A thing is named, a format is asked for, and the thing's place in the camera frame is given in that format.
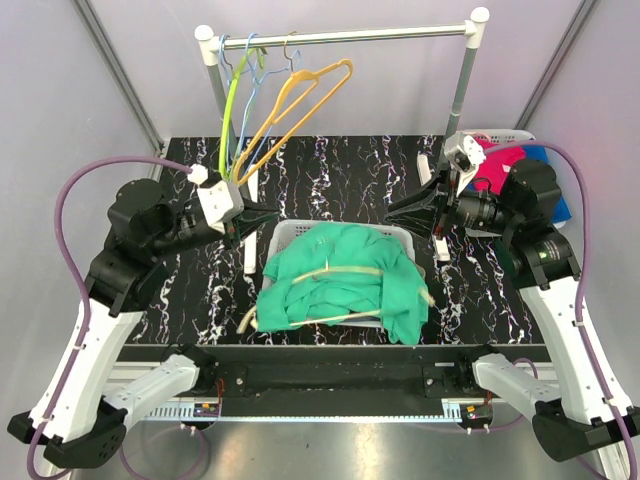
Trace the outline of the cream white hanger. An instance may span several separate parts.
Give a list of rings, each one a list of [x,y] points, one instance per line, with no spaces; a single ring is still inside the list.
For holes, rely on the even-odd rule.
[[[361,266],[336,266],[336,267],[329,267],[329,266],[325,266],[322,269],[316,269],[313,270],[309,273],[305,273],[303,275],[300,275],[298,277],[296,277],[292,283],[293,284],[297,284],[297,283],[301,283],[303,280],[306,280],[307,278],[312,278],[312,277],[317,277],[317,276],[323,276],[323,275],[330,275],[330,274],[362,274],[362,275],[369,275],[369,276],[374,276],[374,277],[382,277],[384,275],[384,271],[380,270],[380,269],[376,269],[376,268],[372,268],[372,267],[361,267]],[[423,300],[427,303],[427,305],[429,307],[434,307],[436,304],[436,301],[434,299],[434,297],[428,292],[428,290],[426,288],[422,288],[419,290],[420,296],[423,298]],[[345,315],[337,315],[337,316],[331,316],[331,317],[325,317],[325,318],[319,318],[319,319],[307,319],[304,321],[298,321],[298,322],[294,322],[291,323],[291,326],[293,327],[299,327],[299,326],[305,326],[305,325],[312,325],[312,324],[327,324],[330,322],[342,322],[344,320],[356,320],[356,319],[363,319],[363,318],[382,318],[382,311],[380,309],[377,310],[370,310],[370,311],[365,311],[365,312],[356,312],[356,313],[349,313],[349,314],[345,314]],[[258,321],[257,321],[257,306],[254,305],[253,307],[251,307],[242,317],[238,327],[236,328],[236,332],[239,334],[243,334],[246,330],[248,326],[252,326],[252,328],[254,330],[258,329]]]

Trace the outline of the lime green hanger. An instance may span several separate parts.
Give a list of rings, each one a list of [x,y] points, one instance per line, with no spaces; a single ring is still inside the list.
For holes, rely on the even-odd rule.
[[[245,53],[241,57],[236,67],[230,68],[228,76],[228,91],[225,102],[222,129],[220,135],[220,148],[218,167],[219,173],[224,180],[230,181],[232,177],[232,167],[239,159],[243,151],[246,130],[251,118],[253,104],[260,90],[261,79],[264,73],[265,53],[260,48],[252,48],[247,45]],[[251,93],[244,104],[242,122],[238,132],[233,132],[233,114],[236,107],[236,97],[238,95],[241,80],[246,77],[251,81]]]

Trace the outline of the green tank top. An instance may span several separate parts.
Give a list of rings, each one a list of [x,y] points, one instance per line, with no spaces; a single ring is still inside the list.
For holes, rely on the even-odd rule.
[[[292,281],[325,266],[361,266],[382,277],[330,274]],[[266,265],[271,285],[257,297],[258,331],[296,330],[291,323],[380,309],[382,328],[393,343],[416,345],[429,306],[419,290],[428,287],[402,244],[359,224],[322,222],[298,236]]]

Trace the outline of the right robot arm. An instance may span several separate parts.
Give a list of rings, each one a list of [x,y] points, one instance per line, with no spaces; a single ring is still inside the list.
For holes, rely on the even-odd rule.
[[[525,158],[510,169],[500,193],[462,183],[475,173],[444,167],[414,194],[392,203],[386,221],[418,236],[446,235],[454,226],[496,234],[496,255],[534,316],[553,364],[556,386],[513,365],[496,348],[478,347],[460,360],[454,384],[466,396],[489,391],[531,422],[546,454],[563,462],[639,433],[639,409],[621,395],[618,411],[599,385],[590,360],[606,358],[580,332],[593,325],[578,299],[583,270],[569,241],[552,223],[561,189],[553,168]]]

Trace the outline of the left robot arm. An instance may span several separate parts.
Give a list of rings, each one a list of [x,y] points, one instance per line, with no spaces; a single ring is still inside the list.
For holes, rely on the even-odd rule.
[[[169,277],[171,256],[219,242],[232,249],[276,209],[244,199],[225,181],[176,209],[161,185],[134,180],[116,194],[103,250],[83,282],[75,332],[39,403],[14,415],[7,431],[56,467],[94,469],[122,445],[128,431],[174,396],[203,396],[216,386],[216,358],[193,344],[114,393],[104,387],[131,331]]]

